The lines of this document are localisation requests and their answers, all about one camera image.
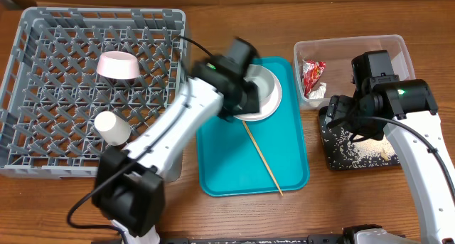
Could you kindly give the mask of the grey bowl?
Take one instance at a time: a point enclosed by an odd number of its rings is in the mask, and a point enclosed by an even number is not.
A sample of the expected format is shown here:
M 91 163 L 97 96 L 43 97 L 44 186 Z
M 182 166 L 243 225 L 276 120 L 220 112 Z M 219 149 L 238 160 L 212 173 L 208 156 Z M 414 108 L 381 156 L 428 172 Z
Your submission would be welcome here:
M 274 89 L 274 77 L 270 70 L 261 65 L 250 64 L 245 76 L 247 82 L 253 82 L 258 89 L 259 102 L 268 102 Z

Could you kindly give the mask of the white napkin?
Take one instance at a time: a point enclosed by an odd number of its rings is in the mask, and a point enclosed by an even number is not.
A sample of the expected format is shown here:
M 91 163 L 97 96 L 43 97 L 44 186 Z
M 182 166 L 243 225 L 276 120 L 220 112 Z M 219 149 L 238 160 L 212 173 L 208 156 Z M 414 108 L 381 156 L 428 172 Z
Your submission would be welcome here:
M 323 99 L 325 97 L 326 90 L 327 90 L 326 84 L 321 83 L 317 90 L 311 91 L 308 94 L 308 98 L 311 100 Z

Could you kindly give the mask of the red ketchup packet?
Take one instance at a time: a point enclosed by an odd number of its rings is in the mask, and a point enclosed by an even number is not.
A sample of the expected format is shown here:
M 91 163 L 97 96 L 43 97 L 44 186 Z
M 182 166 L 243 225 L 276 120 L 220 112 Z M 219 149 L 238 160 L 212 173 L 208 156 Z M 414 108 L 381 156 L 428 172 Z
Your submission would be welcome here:
M 318 82 L 326 68 L 324 61 L 305 60 L 302 66 L 302 83 L 304 85 L 304 95 L 309 96 L 314 85 Z

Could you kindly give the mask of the white paper cup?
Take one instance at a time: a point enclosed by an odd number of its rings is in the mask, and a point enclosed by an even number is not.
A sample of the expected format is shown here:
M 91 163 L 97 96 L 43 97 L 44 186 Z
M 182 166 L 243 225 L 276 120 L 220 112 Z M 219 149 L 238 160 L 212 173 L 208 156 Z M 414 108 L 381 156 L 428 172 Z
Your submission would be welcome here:
M 124 144 L 131 134 L 129 123 L 110 111 L 99 113 L 94 121 L 95 129 L 109 145 Z

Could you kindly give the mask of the pink bowl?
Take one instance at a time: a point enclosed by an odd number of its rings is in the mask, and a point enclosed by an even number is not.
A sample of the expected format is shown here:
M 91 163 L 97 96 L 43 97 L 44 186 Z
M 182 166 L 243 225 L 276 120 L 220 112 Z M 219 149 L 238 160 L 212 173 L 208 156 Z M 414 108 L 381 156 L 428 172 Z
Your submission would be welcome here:
M 121 51 L 101 54 L 96 72 L 106 78 L 131 80 L 139 77 L 139 61 L 135 55 Z

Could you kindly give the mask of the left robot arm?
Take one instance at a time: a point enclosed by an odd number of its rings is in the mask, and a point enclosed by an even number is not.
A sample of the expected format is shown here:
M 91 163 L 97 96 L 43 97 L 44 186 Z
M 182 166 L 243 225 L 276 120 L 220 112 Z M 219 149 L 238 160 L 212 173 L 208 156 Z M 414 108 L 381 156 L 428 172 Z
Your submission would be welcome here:
M 194 63 L 180 94 L 155 123 L 124 148 L 100 155 L 92 203 L 125 243 L 154 232 L 164 211 L 164 184 L 177 179 L 178 158 L 211 117 L 259 112 L 258 87 L 247 79 L 255 55 L 214 55 Z

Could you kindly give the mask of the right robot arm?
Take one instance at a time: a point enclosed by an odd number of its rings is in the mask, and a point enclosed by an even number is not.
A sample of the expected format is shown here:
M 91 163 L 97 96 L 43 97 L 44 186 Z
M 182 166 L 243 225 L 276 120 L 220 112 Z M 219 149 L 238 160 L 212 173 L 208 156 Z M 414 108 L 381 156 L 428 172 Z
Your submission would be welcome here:
M 421 242 L 454 242 L 454 165 L 436 100 L 425 81 L 373 83 L 352 97 L 334 95 L 326 126 L 351 132 L 352 142 L 386 138 L 405 173 Z

